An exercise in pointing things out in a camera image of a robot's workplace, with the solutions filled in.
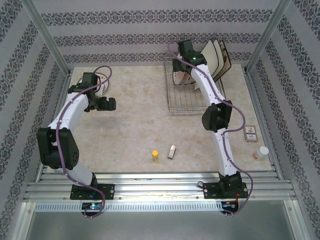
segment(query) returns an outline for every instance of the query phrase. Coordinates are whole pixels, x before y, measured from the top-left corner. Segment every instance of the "patterned wallpaper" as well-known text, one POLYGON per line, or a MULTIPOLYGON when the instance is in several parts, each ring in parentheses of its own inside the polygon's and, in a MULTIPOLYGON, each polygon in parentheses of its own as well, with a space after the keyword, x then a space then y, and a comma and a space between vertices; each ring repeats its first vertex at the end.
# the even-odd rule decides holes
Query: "patterned wallpaper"
POLYGON ((195 49, 202 50, 214 37, 224 40, 233 63, 245 65, 277 3, 36 1, 70 68, 106 61, 113 66, 159 65, 168 42, 192 39, 195 49))
POLYGON ((251 76, 281 170, 320 239, 320 8, 290 3, 251 76))
POLYGON ((53 119, 65 76, 21 3, 1 0, 0 8, 0 240, 5 240, 26 183, 35 180, 36 132, 53 119))

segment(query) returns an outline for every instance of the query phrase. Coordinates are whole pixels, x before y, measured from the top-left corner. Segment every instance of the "floor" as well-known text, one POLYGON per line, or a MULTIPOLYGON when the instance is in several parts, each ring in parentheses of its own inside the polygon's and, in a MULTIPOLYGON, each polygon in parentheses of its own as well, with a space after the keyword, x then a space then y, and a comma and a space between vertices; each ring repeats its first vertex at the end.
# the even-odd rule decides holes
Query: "floor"
MULTIPOLYGON (((71 85, 83 72, 95 67, 76 67, 71 85)), ((108 69, 101 73, 109 74, 108 69)), ((231 133, 235 163, 244 170, 271 170, 265 158, 256 161, 252 153, 264 146, 257 117, 240 65, 222 77, 227 100, 246 116, 246 124, 256 126, 258 142, 245 142, 244 132, 231 133)), ((201 114, 171 115, 168 111, 163 66, 119 66, 112 68, 106 97, 116 99, 115 111, 84 112, 73 134, 80 161, 92 172, 217 172, 218 158, 212 136, 202 125, 201 114), (173 160, 168 159, 176 146, 173 160), (154 163, 152 151, 159 152, 154 163)), ((232 111, 229 127, 242 124, 232 111)))

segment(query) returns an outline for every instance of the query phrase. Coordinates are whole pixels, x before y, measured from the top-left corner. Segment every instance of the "wire dish rack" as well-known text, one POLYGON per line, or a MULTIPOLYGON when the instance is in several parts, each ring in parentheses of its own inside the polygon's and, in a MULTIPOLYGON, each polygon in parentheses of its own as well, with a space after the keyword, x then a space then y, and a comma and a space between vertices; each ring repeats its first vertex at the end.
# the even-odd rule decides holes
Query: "wire dish rack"
MULTIPOLYGON (((163 61, 165 93, 169 112, 172 114, 203 114, 207 105, 200 89, 195 90, 193 84, 174 85, 173 59, 173 56, 168 56, 163 61)), ((221 94, 226 97, 221 79, 215 84, 221 94)))

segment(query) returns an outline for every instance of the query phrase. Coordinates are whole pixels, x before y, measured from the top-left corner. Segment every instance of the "purple cable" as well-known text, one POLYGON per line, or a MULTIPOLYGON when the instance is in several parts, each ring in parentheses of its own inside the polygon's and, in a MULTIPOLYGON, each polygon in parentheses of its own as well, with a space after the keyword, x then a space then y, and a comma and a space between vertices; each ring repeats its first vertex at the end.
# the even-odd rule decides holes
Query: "purple cable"
MULTIPOLYGON (((64 114, 66 113, 68 107, 73 103, 73 101, 75 101, 75 100, 76 100, 79 96, 81 96, 83 93, 85 93, 85 92, 87 92, 87 91, 89 91, 89 90, 91 90, 91 89, 97 88, 97 87, 101 86, 102 84, 105 84, 106 82, 109 81, 109 79, 110 79, 111 76, 112 76, 112 69, 111 69, 111 67, 109 67, 109 66, 107 66, 107 65, 102 65, 102 66, 97 67, 97 68, 93 71, 93 73, 96 73, 96 71, 97 71, 98 69, 101 69, 101 68, 108 68, 108 69, 110 70, 109 76, 108 76, 108 77, 106 78, 106 80, 104 80, 103 82, 100 82, 100 83, 97 84, 97 85, 88 87, 88 88, 86 88, 85 90, 82 90, 81 92, 79 92, 77 95, 75 95, 75 96, 71 99, 71 101, 69 101, 69 102, 66 104, 66 106, 64 107, 64 109, 62 110, 62 112, 61 112, 61 114, 60 114, 60 117, 59 117, 59 119, 58 119, 58 123, 57 123, 57 125, 56 125, 56 130, 55 130, 56 144, 57 144, 57 147, 58 147, 58 152, 59 152, 59 156, 60 156, 60 160, 61 160, 61 165, 62 165, 63 174, 66 175, 66 177, 67 177, 69 180, 71 180, 72 182, 74 182, 74 183, 76 183, 76 184, 79 184, 79 185, 81 185, 81 186, 83 186, 83 187, 86 187, 86 188, 88 188, 88 189, 92 189, 92 190, 98 192, 99 194, 101 194, 101 196, 102 196, 102 202, 101 202, 102 207, 101 207, 100 211, 98 211, 95 215, 90 216, 91 219, 99 216, 99 215, 103 212, 103 210, 105 209, 106 196, 105 196, 105 194, 104 194, 102 191, 100 191, 99 189, 97 189, 97 188, 95 188, 95 187, 93 187, 93 186, 90 186, 90 185, 83 184, 82 182, 78 182, 77 180, 73 179, 73 178, 68 174, 68 171, 67 171, 66 165, 65 165, 64 155, 63 155, 62 149, 61 149, 60 139, 59 139, 59 128, 60 128, 60 125, 61 125, 61 123, 62 123, 62 118, 64 117, 64 114)), ((84 217, 85 217, 85 218, 88 217, 88 216, 86 215, 86 212, 87 212, 87 210, 84 211, 84 217)))
POLYGON ((238 209, 238 211, 236 211, 235 213, 233 213, 233 214, 229 213, 229 214, 228 214, 229 216, 236 215, 236 214, 238 214, 238 213, 244 208, 244 206, 247 204, 247 202, 248 202, 248 200, 249 200, 249 198, 250 198, 250 196, 251 196, 251 193, 252 193, 252 191, 253 191, 253 189, 254 189, 254 180, 253 180, 252 176, 251 176, 248 172, 240 169, 240 168, 231 160, 231 158, 230 158, 230 156, 229 156, 229 154, 228 154, 228 151, 227 151, 225 134, 226 134, 226 133, 238 132, 238 131, 240 131, 241 129, 243 129, 243 128, 245 127, 245 125, 246 125, 246 117, 245 117, 244 113, 243 113, 239 108, 237 108, 236 106, 234 106, 234 105, 230 104, 229 102, 227 102, 227 101, 225 101, 225 100, 222 100, 222 99, 220 99, 220 98, 218 97, 218 94, 216 93, 215 88, 214 88, 214 86, 212 85, 209 76, 208 76, 204 71, 202 71, 200 68, 196 67, 195 65, 192 65, 192 64, 190 64, 190 63, 182 60, 181 58, 179 58, 177 55, 174 54, 174 52, 170 49, 170 44, 173 44, 173 43, 175 43, 175 42, 177 42, 177 41, 175 41, 175 40, 174 40, 174 41, 171 41, 171 42, 169 42, 168 45, 167 45, 169 52, 174 56, 174 58, 178 59, 181 63, 186 64, 186 65, 188 65, 188 66, 190 66, 190 67, 198 70, 200 73, 202 73, 202 74, 204 75, 204 77, 207 79, 207 81, 208 81, 208 83, 209 83, 209 85, 210 85, 210 87, 211 87, 211 89, 212 89, 212 91, 213 91, 213 94, 214 94, 214 96, 216 97, 216 99, 217 99, 218 101, 220 101, 221 103, 224 103, 224 104, 226 104, 226 105, 234 108, 235 110, 237 110, 237 111, 240 113, 240 115, 241 115, 241 117, 242 117, 242 119, 243 119, 243 123, 242 123, 241 127, 237 128, 237 129, 225 130, 225 131, 222 133, 223 149, 224 149, 224 152, 225 152, 226 157, 228 158, 228 160, 230 161, 230 163, 231 163, 239 172, 242 172, 242 173, 244 173, 245 175, 247 175, 247 176, 249 177, 250 181, 251 181, 251 188, 250 188, 250 191, 249 191, 249 193, 248 193, 248 197, 245 199, 245 201, 244 201, 244 203, 242 204, 242 206, 241 206, 241 207, 238 209))

